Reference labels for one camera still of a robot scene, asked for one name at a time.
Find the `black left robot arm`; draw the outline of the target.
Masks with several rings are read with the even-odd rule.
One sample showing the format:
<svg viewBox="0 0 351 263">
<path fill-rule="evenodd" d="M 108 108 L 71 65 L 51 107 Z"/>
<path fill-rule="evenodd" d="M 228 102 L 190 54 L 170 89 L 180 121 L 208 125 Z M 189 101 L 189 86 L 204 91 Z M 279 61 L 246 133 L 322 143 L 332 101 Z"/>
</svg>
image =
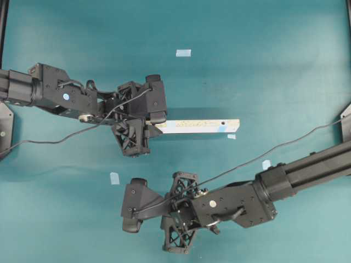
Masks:
<svg viewBox="0 0 351 263">
<path fill-rule="evenodd" d="M 111 127 L 124 156 L 150 153 L 149 139 L 161 135 L 157 128 L 167 120 L 165 88 L 159 75 L 145 83 L 127 82 L 114 92 L 99 91 L 93 80 L 85 85 L 66 71 L 37 63 L 28 73 L 1 71 L 1 101 L 37 107 L 53 115 Z"/>
</svg>

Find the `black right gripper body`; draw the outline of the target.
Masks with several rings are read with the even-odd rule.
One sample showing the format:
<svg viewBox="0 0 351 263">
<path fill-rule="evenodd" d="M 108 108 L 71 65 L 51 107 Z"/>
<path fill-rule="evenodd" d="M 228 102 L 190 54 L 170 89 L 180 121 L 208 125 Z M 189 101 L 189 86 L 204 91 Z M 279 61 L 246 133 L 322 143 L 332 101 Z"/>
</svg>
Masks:
<svg viewBox="0 0 351 263">
<path fill-rule="evenodd" d="M 197 190 L 198 176 L 178 171 L 173 174 L 173 184 L 166 197 L 171 197 L 170 211 L 161 219 L 165 233 L 164 247 L 191 247 L 196 236 L 196 215 L 191 205 Z"/>
</svg>

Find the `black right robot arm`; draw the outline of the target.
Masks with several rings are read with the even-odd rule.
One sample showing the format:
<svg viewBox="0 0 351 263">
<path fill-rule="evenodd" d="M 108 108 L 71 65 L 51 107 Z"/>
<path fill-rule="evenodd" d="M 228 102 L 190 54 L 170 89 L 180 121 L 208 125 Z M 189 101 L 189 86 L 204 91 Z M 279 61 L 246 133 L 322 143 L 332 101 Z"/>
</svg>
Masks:
<svg viewBox="0 0 351 263">
<path fill-rule="evenodd" d="M 219 234 L 218 224 L 233 221 L 243 228 L 274 220 L 274 202 L 299 191 L 350 175 L 350 142 L 256 174 L 254 180 L 233 182 L 212 191 L 200 189 L 196 180 L 174 175 L 168 197 L 169 210 L 162 217 L 162 249 L 187 254 L 196 232 L 206 228 Z"/>
</svg>

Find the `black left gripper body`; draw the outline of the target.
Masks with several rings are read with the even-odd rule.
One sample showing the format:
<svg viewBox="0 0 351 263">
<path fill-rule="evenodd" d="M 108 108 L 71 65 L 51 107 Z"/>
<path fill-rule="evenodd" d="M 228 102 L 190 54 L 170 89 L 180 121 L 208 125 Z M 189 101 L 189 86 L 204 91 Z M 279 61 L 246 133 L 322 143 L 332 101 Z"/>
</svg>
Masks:
<svg viewBox="0 0 351 263">
<path fill-rule="evenodd" d="M 150 91 L 149 84 L 134 81 L 119 86 L 116 92 L 97 91 L 97 98 L 103 101 L 101 117 L 112 121 L 111 131 L 124 156 L 135 158 L 150 153 L 149 139 L 145 136 L 146 113 L 132 109 Z"/>
</svg>

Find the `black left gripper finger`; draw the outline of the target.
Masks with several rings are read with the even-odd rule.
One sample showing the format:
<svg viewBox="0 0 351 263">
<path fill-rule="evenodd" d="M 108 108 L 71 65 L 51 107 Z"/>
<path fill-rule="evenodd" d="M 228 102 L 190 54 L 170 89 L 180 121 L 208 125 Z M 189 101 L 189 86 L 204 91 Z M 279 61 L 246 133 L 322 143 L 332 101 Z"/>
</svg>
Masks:
<svg viewBox="0 0 351 263">
<path fill-rule="evenodd" d="M 155 137 L 160 136 L 162 134 L 163 134 L 162 130 L 160 130 L 155 125 L 147 124 L 145 126 L 145 137 L 148 138 L 148 139 L 149 138 L 155 138 Z"/>
</svg>

